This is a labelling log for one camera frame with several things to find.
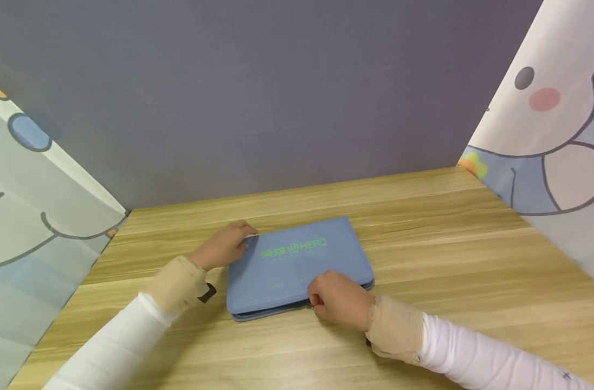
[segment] gray wall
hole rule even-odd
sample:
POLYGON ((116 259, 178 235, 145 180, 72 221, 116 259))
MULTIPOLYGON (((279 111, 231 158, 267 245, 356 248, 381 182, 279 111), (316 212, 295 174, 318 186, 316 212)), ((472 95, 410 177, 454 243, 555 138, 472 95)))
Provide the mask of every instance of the gray wall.
POLYGON ((540 0, 0 0, 0 86, 128 208, 453 165, 540 0))

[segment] green printed logo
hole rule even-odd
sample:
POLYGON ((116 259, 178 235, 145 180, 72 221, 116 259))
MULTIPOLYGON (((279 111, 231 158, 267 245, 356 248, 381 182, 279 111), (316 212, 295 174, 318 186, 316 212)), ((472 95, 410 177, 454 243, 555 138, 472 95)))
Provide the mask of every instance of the green printed logo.
POLYGON ((281 256, 281 255, 286 254, 287 249, 288 249, 288 252, 293 255, 293 254, 296 254, 300 250, 313 249, 313 248, 316 248, 317 246, 327 246, 327 240, 325 238, 319 238, 319 239, 311 239, 310 241, 305 241, 305 242, 294 242, 294 243, 290 243, 289 246, 281 246, 279 248, 263 251, 261 255, 263 258, 281 256))

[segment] cartoon partition board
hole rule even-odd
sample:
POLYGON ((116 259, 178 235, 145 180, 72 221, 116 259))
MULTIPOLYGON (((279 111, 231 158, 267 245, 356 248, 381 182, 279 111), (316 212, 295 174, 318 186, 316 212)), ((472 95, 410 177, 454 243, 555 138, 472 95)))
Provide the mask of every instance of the cartoon partition board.
POLYGON ((594 2, 545 2, 460 165, 594 278, 594 2))
POLYGON ((0 90, 0 389, 124 216, 124 208, 0 90))

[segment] wooden tabletop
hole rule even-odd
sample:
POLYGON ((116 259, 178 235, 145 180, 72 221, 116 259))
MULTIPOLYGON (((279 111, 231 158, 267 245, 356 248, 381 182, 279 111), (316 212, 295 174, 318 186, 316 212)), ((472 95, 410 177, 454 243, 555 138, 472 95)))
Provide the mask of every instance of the wooden tabletop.
MULTIPOLYGON (((516 345, 594 383, 594 282, 462 168, 134 210, 9 387, 36 389, 160 267, 227 222, 262 233, 347 215, 376 294, 516 345)), ((131 389, 446 389, 309 308, 245 323, 217 295, 167 331, 131 389)))

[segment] blue cartoon shape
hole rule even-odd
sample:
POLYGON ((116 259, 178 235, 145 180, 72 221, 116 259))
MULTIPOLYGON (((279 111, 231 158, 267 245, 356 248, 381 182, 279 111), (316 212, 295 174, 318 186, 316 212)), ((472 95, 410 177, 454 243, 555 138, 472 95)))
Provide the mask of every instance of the blue cartoon shape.
POLYGON ((462 159, 475 153, 479 163, 487 166, 483 184, 520 214, 545 214, 559 207, 544 180, 542 157, 506 157, 467 147, 462 159))
POLYGON ((27 115, 18 112, 7 122, 13 138, 26 149, 45 152, 52 146, 52 139, 27 115))

